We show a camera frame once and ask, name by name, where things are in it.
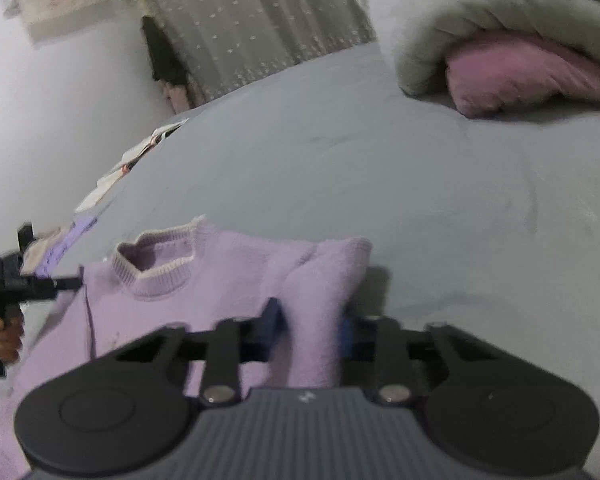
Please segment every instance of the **hand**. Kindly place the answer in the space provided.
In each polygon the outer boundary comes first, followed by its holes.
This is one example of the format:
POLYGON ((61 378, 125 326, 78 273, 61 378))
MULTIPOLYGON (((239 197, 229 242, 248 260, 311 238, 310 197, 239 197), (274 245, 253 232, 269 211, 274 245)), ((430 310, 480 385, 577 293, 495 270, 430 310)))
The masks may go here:
POLYGON ((18 360, 18 351, 22 348, 23 325, 22 314, 11 318, 6 327, 0 319, 0 360, 6 365, 18 360))

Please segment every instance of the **gray bed sheet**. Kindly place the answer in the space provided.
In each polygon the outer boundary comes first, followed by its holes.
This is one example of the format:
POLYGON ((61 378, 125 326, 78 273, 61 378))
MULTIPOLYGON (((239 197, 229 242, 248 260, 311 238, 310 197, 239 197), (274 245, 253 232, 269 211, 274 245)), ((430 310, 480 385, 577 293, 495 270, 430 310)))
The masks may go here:
MULTIPOLYGON (((405 97, 368 44, 195 110, 98 213, 58 272, 200 214, 269 238, 368 237, 357 308, 453 323, 600 407, 598 109, 467 120, 405 97)), ((600 438, 587 468, 600 479, 600 438)))

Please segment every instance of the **white wall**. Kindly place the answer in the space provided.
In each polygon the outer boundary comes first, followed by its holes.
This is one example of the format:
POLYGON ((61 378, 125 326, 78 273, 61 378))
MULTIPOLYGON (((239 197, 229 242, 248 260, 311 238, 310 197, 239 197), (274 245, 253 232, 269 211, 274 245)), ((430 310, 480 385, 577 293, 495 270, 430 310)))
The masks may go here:
POLYGON ((0 251, 15 230, 70 221, 129 147, 170 115, 152 81, 138 10, 35 47, 0 0, 0 251))

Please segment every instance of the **curtain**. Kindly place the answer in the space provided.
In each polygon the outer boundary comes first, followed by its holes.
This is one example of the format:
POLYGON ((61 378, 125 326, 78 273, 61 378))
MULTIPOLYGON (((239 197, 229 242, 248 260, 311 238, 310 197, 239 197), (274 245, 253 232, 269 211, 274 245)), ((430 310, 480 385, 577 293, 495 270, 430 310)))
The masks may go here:
POLYGON ((209 99, 373 39, 353 0, 152 0, 209 99))

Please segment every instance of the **gray ribbed panel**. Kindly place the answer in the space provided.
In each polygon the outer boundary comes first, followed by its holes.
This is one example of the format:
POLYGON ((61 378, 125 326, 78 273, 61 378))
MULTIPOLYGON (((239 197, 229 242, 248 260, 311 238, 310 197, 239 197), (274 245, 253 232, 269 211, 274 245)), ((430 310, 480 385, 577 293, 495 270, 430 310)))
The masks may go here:
MULTIPOLYGON (((521 480, 474 472, 431 444, 408 410, 356 388, 253 390, 204 413, 169 456, 116 480, 521 480), (305 394, 314 394, 302 402, 305 394)), ((542 480, 586 480, 579 471, 542 480)), ((34 473, 27 480, 66 480, 34 473)))

